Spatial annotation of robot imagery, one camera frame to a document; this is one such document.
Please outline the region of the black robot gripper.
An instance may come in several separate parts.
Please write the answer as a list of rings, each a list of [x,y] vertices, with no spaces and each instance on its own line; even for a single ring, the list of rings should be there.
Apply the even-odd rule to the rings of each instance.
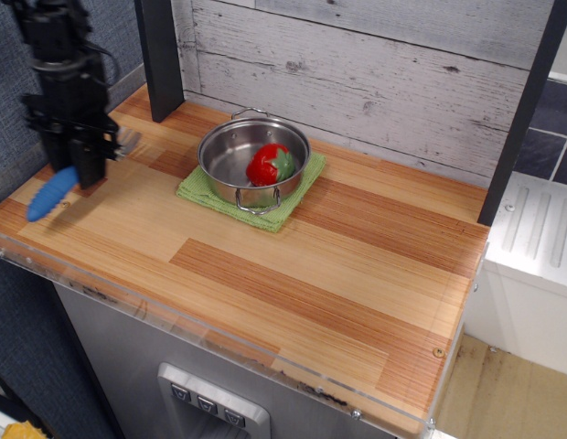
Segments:
[[[102,145],[116,144],[119,126],[106,113],[108,85],[101,61],[35,65],[40,94],[26,94],[29,128],[38,132],[53,171],[72,164],[80,187],[88,189],[105,177]]]

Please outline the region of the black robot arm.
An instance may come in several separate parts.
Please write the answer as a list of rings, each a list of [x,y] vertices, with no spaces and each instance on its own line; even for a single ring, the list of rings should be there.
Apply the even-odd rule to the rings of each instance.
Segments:
[[[40,134],[55,172],[74,167],[80,187],[105,178],[108,159],[121,148],[118,124],[107,114],[109,85],[102,57],[91,43],[88,12],[78,1],[8,1],[41,93],[25,94],[27,125]]]

